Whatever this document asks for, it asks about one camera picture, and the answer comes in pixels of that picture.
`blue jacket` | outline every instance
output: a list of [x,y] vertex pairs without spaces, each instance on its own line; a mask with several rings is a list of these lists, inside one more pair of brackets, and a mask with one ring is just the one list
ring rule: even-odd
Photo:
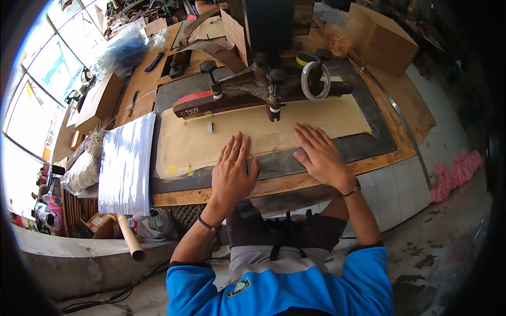
[[385,247],[353,251],[342,278],[323,273],[307,258],[244,264],[244,274],[220,292],[209,267],[172,266],[166,279],[167,315],[275,315],[292,306],[332,315],[392,315],[386,262]]

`hand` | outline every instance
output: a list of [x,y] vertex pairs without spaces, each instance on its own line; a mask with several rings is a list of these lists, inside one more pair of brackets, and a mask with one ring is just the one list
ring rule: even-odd
[[249,175],[247,174],[246,159],[250,144],[249,136],[243,140],[241,132],[237,132],[223,146],[213,169],[213,193],[209,204],[215,206],[212,209],[215,210],[217,219],[221,219],[219,222],[255,188],[259,166],[258,158],[253,159]]
[[314,130],[308,124],[296,124],[293,135],[306,151],[293,156],[308,173],[323,184],[333,186],[342,194],[348,194],[356,186],[354,173],[344,164],[339,150],[319,127]]

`bracelet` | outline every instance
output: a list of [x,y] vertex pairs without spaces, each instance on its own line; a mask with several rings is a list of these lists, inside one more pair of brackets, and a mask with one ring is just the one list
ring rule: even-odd
[[359,182],[359,180],[358,180],[358,179],[356,179],[356,180],[357,180],[357,185],[356,185],[353,189],[351,189],[351,192],[350,192],[350,193],[348,193],[348,194],[342,194],[342,193],[341,193],[341,196],[342,196],[342,197],[347,197],[347,196],[351,195],[352,193],[356,192],[356,191],[360,188],[360,182]]
[[204,225],[204,227],[206,227],[207,229],[211,230],[211,232],[213,232],[213,233],[215,233],[216,231],[219,231],[219,230],[221,229],[221,225],[220,225],[218,228],[216,228],[216,227],[212,227],[211,225],[209,225],[209,224],[207,224],[206,222],[204,222],[204,221],[202,220],[202,218],[200,218],[200,214],[197,214],[197,219],[198,219],[198,221],[199,221],[202,225]]

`pink yarn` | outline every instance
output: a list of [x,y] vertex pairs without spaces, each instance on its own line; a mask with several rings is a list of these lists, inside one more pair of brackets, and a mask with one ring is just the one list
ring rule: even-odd
[[462,154],[453,157],[453,169],[449,170],[444,163],[436,164],[434,174],[438,184],[431,190],[431,202],[442,202],[448,198],[450,191],[471,180],[473,174],[483,164],[483,157],[476,150],[468,155],[462,148]]

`jacket logo patch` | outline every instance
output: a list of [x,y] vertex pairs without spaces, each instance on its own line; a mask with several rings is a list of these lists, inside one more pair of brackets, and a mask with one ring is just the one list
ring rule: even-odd
[[251,282],[248,278],[240,280],[237,282],[237,285],[235,286],[235,289],[232,292],[225,293],[227,297],[232,297],[234,295],[237,295],[243,291],[245,291],[249,286],[251,285]]

